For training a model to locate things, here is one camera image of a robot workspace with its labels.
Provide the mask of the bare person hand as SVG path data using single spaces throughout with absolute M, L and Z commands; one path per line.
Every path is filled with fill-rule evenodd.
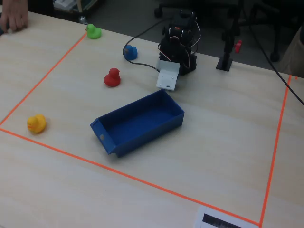
M 3 0 L 0 28 L 4 33 L 8 32 L 7 24 L 12 31 L 21 30 L 28 26 L 28 1 L 27 0 Z

